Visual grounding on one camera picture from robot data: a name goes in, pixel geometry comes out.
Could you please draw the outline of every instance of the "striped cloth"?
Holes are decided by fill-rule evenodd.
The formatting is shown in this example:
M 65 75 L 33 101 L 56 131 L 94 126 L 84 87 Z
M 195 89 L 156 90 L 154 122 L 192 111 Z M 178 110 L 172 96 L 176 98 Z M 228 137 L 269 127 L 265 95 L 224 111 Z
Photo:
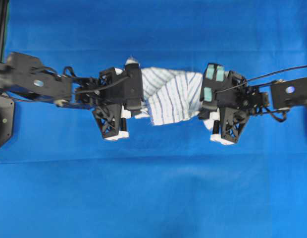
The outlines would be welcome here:
M 129 58 L 126 64 L 135 63 Z M 201 107 L 201 73 L 149 67 L 142 69 L 144 99 L 142 113 L 153 125 L 189 120 Z

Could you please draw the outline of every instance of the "blue backdrop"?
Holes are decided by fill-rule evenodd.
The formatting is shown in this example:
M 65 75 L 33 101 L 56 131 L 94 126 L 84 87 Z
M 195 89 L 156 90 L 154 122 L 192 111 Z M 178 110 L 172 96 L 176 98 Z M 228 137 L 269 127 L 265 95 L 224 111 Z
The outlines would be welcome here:
M 307 64 L 307 0 L 11 0 L 11 51 L 82 76 L 133 56 L 251 78 Z M 128 127 L 107 142 L 90 111 L 17 103 L 0 149 L 0 238 L 307 237 L 305 108 L 285 123 L 251 118 L 227 147 L 197 119 Z

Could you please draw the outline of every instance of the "black bracket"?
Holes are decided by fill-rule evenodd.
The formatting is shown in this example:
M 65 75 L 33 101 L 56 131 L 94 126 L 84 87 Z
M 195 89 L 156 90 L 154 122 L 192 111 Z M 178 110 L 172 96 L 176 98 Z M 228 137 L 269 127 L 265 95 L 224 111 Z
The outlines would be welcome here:
M 0 147 L 12 136 L 14 109 L 15 103 L 11 99 L 0 97 Z

